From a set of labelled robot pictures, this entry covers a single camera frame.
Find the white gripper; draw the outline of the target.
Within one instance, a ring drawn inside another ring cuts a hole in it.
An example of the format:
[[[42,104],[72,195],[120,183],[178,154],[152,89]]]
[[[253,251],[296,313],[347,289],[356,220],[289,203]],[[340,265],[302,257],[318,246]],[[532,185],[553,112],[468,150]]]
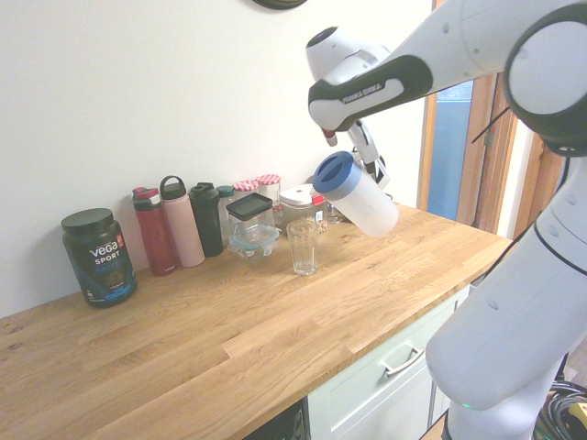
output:
[[[385,160],[379,154],[375,142],[366,124],[361,120],[355,122],[348,131],[353,143],[352,155],[355,162],[384,189],[390,181]]]

